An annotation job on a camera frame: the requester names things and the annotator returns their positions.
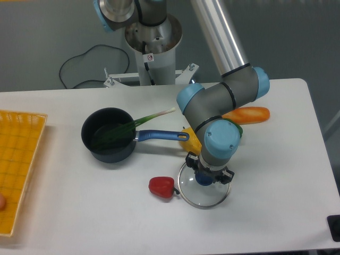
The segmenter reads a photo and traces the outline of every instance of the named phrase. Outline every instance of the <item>black cable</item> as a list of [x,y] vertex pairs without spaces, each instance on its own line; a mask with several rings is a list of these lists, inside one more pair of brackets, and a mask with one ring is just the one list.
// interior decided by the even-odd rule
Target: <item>black cable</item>
[[[142,45],[142,54],[145,55],[146,54],[146,51],[145,51],[145,47],[147,46],[147,43],[145,41],[143,41],[143,45]],[[148,65],[148,62],[144,62],[144,66],[145,66],[145,70],[147,70],[148,72],[148,75],[149,75],[149,78],[150,78],[150,82],[151,82],[151,85],[156,85],[155,84],[155,81],[154,79],[152,78],[152,75],[150,73],[150,68],[149,68],[149,65]]]
[[[97,45],[94,45],[93,47],[91,47],[90,49],[88,49],[86,52],[84,52],[84,53],[82,53],[82,54],[80,54],[80,55],[78,55],[78,56],[74,56],[74,57],[69,58],[68,60],[66,60],[66,61],[62,64],[62,66],[61,66],[60,69],[59,69],[59,79],[60,79],[60,81],[62,82],[62,84],[63,84],[63,86],[65,87],[65,89],[68,89],[68,87],[65,85],[65,83],[64,83],[64,81],[63,81],[63,79],[62,79],[62,76],[61,76],[62,68],[64,67],[64,65],[65,65],[68,61],[70,61],[70,60],[72,60],[72,59],[74,59],[74,58],[76,58],[76,57],[82,57],[82,56],[86,55],[86,54],[89,53],[91,50],[93,50],[94,48],[99,47],[99,46],[101,46],[101,47],[108,47],[108,48],[112,48],[112,49],[117,49],[117,50],[123,52],[123,53],[126,55],[126,57],[127,57],[127,66],[126,66],[126,69],[125,69],[124,73],[126,73],[126,72],[128,71],[129,66],[130,66],[130,58],[129,58],[129,55],[127,54],[127,52],[126,52],[125,50],[120,49],[120,48],[118,48],[118,47],[106,45],[106,44],[97,44]],[[86,83],[86,82],[105,82],[105,80],[103,80],[103,81],[101,81],[101,80],[86,80],[86,81],[82,81],[82,82],[78,83],[77,85],[75,85],[74,87],[72,87],[71,89],[75,89],[75,88],[78,87],[79,85],[82,85],[82,84],[84,84],[84,83]]]

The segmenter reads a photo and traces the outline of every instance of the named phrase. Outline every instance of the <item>metal bracket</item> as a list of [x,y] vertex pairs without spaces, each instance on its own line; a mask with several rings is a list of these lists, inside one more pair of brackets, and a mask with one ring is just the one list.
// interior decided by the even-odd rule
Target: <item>metal bracket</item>
[[[187,66],[185,70],[176,70],[176,80],[175,84],[189,84],[192,82],[192,77],[198,70],[199,65],[196,65],[194,63],[191,63]],[[104,82],[104,86],[111,88],[117,84],[125,85],[125,83],[129,82],[138,82],[139,81],[139,75],[138,73],[120,73],[120,74],[107,74],[106,68],[104,69],[106,81]]]

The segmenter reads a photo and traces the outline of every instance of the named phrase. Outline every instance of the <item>silver metal tube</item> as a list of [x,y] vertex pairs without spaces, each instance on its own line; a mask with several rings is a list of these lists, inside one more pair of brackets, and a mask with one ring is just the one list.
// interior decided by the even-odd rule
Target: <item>silver metal tube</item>
[[103,15],[114,22],[128,20],[134,11],[133,0],[99,0]]
[[191,0],[221,75],[248,63],[223,1]]

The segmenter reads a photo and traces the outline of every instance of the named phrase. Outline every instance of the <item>yellow plastic basket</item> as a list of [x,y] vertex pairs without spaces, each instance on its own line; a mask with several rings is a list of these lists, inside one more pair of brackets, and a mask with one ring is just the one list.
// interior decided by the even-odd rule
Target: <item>yellow plastic basket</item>
[[46,114],[0,110],[0,193],[6,199],[0,210],[2,236],[13,234],[46,120]]

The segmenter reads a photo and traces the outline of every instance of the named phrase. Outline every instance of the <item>black object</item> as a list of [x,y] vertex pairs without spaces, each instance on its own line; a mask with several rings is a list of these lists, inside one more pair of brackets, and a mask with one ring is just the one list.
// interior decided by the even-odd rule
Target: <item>black object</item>
[[331,236],[335,242],[340,242],[340,215],[327,217]]
[[135,129],[118,146],[110,149],[95,149],[92,146],[95,137],[100,137],[113,126],[133,121],[126,111],[118,108],[104,108],[92,113],[84,122],[81,129],[81,139],[92,155],[99,161],[116,163],[126,159],[136,146]]
[[[65,65],[66,63],[68,63],[70,60],[74,59],[74,58],[77,58],[77,57],[81,57],[81,56],[86,55],[86,54],[89,53],[91,50],[93,50],[93,49],[95,49],[95,48],[97,48],[97,47],[107,47],[107,48],[111,48],[111,49],[115,49],[115,50],[119,50],[119,51],[123,52],[123,53],[126,55],[126,59],[127,59],[127,66],[126,66],[126,68],[125,68],[124,73],[127,72],[127,70],[129,69],[129,66],[130,66],[130,58],[129,58],[129,55],[127,54],[127,52],[126,52],[125,50],[120,49],[120,48],[118,48],[118,47],[106,45],[106,44],[97,44],[97,45],[94,45],[93,47],[91,47],[90,49],[88,49],[86,52],[84,52],[84,53],[82,53],[82,54],[80,54],[80,55],[77,55],[77,56],[74,56],[74,57],[69,58],[68,60],[66,60],[66,61],[62,64],[62,66],[61,66],[60,69],[59,69],[59,79],[60,79],[61,83],[63,84],[63,86],[65,87],[65,89],[68,89],[68,87],[66,86],[66,84],[64,83],[64,81],[63,81],[63,79],[62,79],[62,69],[63,69],[64,65]],[[79,85],[82,85],[82,84],[87,83],[87,82],[103,82],[103,83],[104,83],[105,80],[86,80],[86,81],[82,81],[82,82],[78,83],[77,85],[73,86],[71,89],[75,89],[75,88],[77,88]]]

